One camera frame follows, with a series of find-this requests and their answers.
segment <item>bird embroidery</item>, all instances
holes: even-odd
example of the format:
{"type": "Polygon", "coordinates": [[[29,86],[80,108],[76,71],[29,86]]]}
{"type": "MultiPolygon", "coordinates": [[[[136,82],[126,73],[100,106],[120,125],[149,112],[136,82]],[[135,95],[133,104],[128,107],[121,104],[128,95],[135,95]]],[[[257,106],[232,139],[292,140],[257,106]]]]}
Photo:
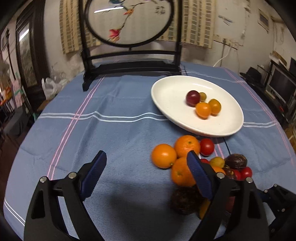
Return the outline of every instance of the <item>bird embroidery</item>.
{"type": "Polygon", "coordinates": [[[109,3],[115,6],[123,7],[125,10],[129,11],[129,9],[123,5],[124,1],[125,0],[109,0],[109,3]]]}

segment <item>oval plate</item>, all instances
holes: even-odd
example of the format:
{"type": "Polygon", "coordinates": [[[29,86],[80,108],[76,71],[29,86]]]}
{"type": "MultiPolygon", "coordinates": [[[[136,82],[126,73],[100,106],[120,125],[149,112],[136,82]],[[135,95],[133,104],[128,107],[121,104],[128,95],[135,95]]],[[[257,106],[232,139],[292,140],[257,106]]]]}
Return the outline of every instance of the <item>oval plate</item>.
{"type": "Polygon", "coordinates": [[[180,75],[162,78],[152,86],[151,97],[170,121],[198,135],[230,136],[244,123],[244,114],[235,98],[218,85],[200,78],[180,75]],[[206,120],[199,118],[195,108],[186,104],[186,94],[191,90],[206,93],[206,102],[217,99],[222,106],[220,113],[206,120]]]}

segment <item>red cherry tomato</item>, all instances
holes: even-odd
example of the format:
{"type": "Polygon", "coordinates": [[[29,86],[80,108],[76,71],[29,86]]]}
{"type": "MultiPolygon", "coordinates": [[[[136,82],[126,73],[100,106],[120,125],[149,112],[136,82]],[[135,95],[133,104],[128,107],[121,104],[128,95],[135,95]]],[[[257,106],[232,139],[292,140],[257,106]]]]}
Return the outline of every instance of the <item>red cherry tomato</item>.
{"type": "Polygon", "coordinates": [[[242,179],[242,175],[241,175],[241,173],[239,172],[239,170],[232,169],[232,171],[234,172],[235,179],[236,179],[237,181],[241,181],[241,179],[242,179]]]}
{"type": "Polygon", "coordinates": [[[204,159],[204,158],[201,158],[201,160],[200,160],[201,162],[203,162],[203,163],[207,163],[207,164],[210,164],[210,162],[207,160],[207,159],[204,159]]]}
{"type": "Polygon", "coordinates": [[[186,103],[191,107],[195,107],[200,102],[200,94],[197,91],[189,91],[186,95],[186,103]]]}
{"type": "Polygon", "coordinates": [[[245,180],[247,177],[252,177],[252,175],[253,175],[253,172],[252,172],[251,168],[249,168],[249,167],[245,167],[244,169],[242,169],[240,171],[240,173],[241,173],[242,180],[245,180]]]}
{"type": "Polygon", "coordinates": [[[214,152],[215,145],[211,139],[204,138],[200,142],[200,153],[203,156],[209,156],[214,152]]]}

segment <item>blue gripper pad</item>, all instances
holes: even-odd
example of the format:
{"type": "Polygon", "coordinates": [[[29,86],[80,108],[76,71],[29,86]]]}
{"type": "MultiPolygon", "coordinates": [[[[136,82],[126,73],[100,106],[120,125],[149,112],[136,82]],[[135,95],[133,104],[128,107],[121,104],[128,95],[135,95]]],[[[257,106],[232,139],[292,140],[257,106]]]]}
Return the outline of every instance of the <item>blue gripper pad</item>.
{"type": "Polygon", "coordinates": [[[85,165],[90,165],[89,171],[85,175],[85,178],[81,181],[81,192],[80,196],[82,199],[90,197],[102,172],[104,171],[107,164],[106,153],[100,151],[91,163],[85,165]]]}
{"type": "Polygon", "coordinates": [[[198,189],[200,190],[200,194],[211,200],[213,197],[211,181],[202,168],[200,159],[193,153],[193,151],[190,151],[187,155],[187,165],[194,177],[198,189]]]}

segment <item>plastic bag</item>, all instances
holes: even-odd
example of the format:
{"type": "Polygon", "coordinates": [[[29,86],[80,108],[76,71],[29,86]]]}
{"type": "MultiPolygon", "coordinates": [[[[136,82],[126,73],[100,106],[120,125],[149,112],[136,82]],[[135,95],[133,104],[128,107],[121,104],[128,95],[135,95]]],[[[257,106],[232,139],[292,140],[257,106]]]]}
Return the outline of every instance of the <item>plastic bag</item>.
{"type": "Polygon", "coordinates": [[[42,79],[42,89],[44,91],[46,100],[53,99],[68,83],[67,79],[61,80],[59,83],[56,83],[51,78],[46,78],[45,82],[42,79]]]}

